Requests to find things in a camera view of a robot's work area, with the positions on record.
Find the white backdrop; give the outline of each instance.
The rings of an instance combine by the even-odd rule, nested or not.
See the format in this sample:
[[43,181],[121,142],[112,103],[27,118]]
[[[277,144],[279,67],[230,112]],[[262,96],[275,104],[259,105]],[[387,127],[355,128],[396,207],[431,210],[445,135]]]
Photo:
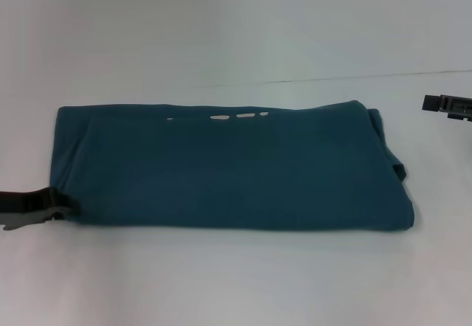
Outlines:
[[62,105],[356,99],[381,111],[417,213],[394,234],[0,232],[3,323],[469,325],[472,124],[420,108],[472,97],[455,72],[472,69],[471,2],[0,0],[0,189],[47,185]]

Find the teal fabric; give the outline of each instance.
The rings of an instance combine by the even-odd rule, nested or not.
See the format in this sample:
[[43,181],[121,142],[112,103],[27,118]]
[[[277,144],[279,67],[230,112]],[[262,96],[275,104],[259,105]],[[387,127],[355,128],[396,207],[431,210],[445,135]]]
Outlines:
[[357,101],[98,105],[59,110],[50,184],[80,202],[67,218],[84,224],[404,230],[405,176],[380,114]]

